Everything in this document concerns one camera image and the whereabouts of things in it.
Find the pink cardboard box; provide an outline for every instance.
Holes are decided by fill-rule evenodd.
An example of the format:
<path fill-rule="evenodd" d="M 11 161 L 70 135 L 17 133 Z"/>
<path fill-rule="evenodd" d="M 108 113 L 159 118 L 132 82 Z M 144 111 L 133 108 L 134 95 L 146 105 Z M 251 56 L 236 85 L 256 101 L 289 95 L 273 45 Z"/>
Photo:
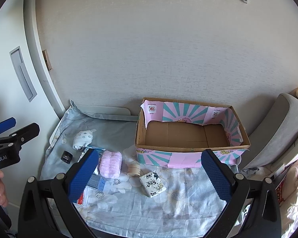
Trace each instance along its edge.
<path fill-rule="evenodd" d="M 168 168 L 201 167 L 211 149 L 228 165 L 250 146 L 230 105 L 144 98 L 136 132 L 139 163 Z"/>

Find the pink towel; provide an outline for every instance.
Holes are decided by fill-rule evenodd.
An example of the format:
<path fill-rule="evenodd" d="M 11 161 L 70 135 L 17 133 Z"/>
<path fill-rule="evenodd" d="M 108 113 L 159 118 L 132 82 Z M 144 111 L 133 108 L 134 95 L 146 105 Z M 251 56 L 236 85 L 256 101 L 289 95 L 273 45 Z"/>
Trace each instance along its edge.
<path fill-rule="evenodd" d="M 118 178 L 122 156 L 120 152 L 104 151 L 99 165 L 99 172 L 104 178 Z"/>

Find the finger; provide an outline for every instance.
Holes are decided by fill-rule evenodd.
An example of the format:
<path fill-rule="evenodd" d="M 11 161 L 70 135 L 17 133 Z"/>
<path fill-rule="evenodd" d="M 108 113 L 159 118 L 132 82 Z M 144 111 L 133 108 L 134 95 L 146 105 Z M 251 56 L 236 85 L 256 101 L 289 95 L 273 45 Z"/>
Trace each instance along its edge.
<path fill-rule="evenodd" d="M 0 196 L 3 196 L 5 194 L 5 190 L 6 190 L 6 188 L 3 184 L 3 182 L 0 181 Z"/>
<path fill-rule="evenodd" d="M 4 177 L 4 173 L 2 172 L 2 170 L 0 170 L 0 178 Z"/>
<path fill-rule="evenodd" d="M 8 199 L 6 195 L 0 196 L 0 206 L 6 207 L 8 205 Z"/>

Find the human hand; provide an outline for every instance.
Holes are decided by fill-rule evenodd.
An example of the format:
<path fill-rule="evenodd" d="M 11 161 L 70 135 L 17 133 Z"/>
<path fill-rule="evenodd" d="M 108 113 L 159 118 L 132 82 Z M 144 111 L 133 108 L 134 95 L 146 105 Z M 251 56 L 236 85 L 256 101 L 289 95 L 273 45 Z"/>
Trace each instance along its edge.
<path fill-rule="evenodd" d="M 8 198 L 6 193 L 6 188 L 4 183 L 2 182 L 1 178 L 4 177 L 3 172 L 0 170 L 0 205 L 3 207 L 8 206 Z"/>

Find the white door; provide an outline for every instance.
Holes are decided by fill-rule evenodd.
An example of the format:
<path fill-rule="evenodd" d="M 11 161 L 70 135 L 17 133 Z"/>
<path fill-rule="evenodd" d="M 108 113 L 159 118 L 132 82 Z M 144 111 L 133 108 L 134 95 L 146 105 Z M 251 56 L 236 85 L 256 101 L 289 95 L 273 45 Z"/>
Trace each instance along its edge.
<path fill-rule="evenodd" d="M 37 93 L 31 102 L 21 87 L 11 61 L 10 52 L 17 47 L 20 47 L 24 66 Z M 3 182 L 6 185 L 8 199 L 19 206 L 27 178 L 40 174 L 49 135 L 59 121 L 31 61 L 24 31 L 23 0 L 6 0 L 0 9 L 0 121 L 10 117 L 16 119 L 16 126 L 1 136 L 6 136 L 33 122 L 40 126 L 39 136 L 22 147 L 21 161 L 3 169 L 5 174 Z M 12 222 L 15 226 L 16 219 L 13 217 Z"/>

